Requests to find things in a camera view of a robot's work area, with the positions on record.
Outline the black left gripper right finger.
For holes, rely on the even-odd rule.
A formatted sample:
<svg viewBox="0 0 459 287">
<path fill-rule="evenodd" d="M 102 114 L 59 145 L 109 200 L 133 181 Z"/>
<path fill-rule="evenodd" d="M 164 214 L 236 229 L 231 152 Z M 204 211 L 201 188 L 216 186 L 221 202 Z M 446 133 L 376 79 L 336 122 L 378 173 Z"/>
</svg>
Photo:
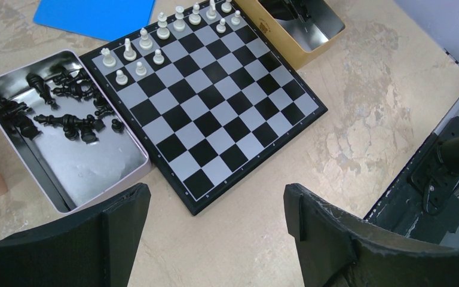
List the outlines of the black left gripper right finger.
<svg viewBox="0 0 459 287">
<path fill-rule="evenodd" d="M 459 286 L 459 249 L 385 230 L 301 184 L 284 189 L 305 286 Z"/>
</svg>

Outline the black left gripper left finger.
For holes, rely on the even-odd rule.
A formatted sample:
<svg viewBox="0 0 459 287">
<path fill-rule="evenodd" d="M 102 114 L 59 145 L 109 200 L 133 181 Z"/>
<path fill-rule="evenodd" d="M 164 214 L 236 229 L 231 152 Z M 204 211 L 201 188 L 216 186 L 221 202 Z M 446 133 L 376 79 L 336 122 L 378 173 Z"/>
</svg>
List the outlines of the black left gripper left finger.
<svg viewBox="0 0 459 287">
<path fill-rule="evenodd" d="M 0 240 L 0 286 L 127 286 L 150 199 L 138 183 Z"/>
</svg>

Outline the white rook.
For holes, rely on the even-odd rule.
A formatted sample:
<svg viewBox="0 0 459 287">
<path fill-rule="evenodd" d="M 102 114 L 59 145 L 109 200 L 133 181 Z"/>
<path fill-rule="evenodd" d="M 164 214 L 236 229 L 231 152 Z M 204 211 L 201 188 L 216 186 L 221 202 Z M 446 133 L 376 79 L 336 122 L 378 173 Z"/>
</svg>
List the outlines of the white rook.
<svg viewBox="0 0 459 287">
<path fill-rule="evenodd" d="M 116 65 L 115 57 L 111 54 L 111 51 L 109 48 L 102 48 L 100 53 L 103 56 L 103 64 L 107 68 L 112 68 Z"/>
</svg>

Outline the white piece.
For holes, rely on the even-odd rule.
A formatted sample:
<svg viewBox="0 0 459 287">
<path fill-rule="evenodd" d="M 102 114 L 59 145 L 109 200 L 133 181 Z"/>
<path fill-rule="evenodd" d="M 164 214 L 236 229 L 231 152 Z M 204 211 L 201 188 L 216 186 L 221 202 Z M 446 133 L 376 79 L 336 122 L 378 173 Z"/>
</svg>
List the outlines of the white piece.
<svg viewBox="0 0 459 287">
<path fill-rule="evenodd" d="M 132 62 L 136 59 L 137 57 L 137 53 L 136 51 L 133 49 L 133 47 L 131 46 L 131 41 L 129 38 L 126 38 L 124 40 L 124 52 L 123 52 L 123 56 L 124 58 L 129 61 L 129 62 Z"/>
</svg>

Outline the white bishop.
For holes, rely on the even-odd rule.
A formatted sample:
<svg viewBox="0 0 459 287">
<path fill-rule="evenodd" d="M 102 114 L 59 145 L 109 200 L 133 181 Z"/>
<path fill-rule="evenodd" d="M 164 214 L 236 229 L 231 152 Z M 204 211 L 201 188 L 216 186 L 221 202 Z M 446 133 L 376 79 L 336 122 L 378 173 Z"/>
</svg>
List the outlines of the white bishop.
<svg viewBox="0 0 459 287">
<path fill-rule="evenodd" d="M 188 17 L 188 21 L 192 25 L 199 25 L 201 23 L 201 16 L 199 15 L 200 5 L 196 2 L 192 6 L 191 14 Z"/>
<path fill-rule="evenodd" d="M 150 50 L 153 46 L 153 43 L 149 38 L 149 33 L 145 28 L 140 29 L 139 46 L 143 50 Z"/>
</svg>

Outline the white king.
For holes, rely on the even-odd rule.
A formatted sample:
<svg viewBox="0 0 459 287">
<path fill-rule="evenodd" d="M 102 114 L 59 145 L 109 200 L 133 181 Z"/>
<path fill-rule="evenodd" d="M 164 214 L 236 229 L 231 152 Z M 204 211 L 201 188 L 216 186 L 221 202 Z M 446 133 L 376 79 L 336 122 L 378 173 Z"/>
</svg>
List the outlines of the white king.
<svg viewBox="0 0 459 287">
<path fill-rule="evenodd" d="M 170 36 L 170 30 L 167 27 L 167 16 L 163 12 L 160 12 L 157 19 L 157 37 L 159 37 L 159 39 L 166 40 Z"/>
</svg>

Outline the white queen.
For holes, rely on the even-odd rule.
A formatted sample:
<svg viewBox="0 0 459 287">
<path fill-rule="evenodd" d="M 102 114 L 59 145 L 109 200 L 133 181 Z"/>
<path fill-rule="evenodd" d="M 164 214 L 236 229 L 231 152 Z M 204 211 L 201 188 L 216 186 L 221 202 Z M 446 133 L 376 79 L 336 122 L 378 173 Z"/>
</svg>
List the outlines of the white queen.
<svg viewBox="0 0 459 287">
<path fill-rule="evenodd" d="M 185 21 L 184 21 L 184 7 L 183 6 L 176 6 L 175 7 L 175 21 L 173 22 L 174 30 L 178 32 L 182 32 L 185 30 Z"/>
</svg>

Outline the white knight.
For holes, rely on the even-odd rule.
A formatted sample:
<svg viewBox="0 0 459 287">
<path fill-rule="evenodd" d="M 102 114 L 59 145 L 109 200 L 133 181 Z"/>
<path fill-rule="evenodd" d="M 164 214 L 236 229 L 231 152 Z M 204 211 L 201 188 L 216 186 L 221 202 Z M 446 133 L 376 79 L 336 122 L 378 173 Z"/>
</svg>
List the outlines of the white knight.
<svg viewBox="0 0 459 287">
<path fill-rule="evenodd" d="M 215 20 L 217 18 L 217 11 L 216 11 L 216 4 L 215 4 L 215 0 L 210 0 L 209 1 L 209 8 L 208 10 L 206 11 L 206 17 L 209 19 L 209 20 Z"/>
</svg>

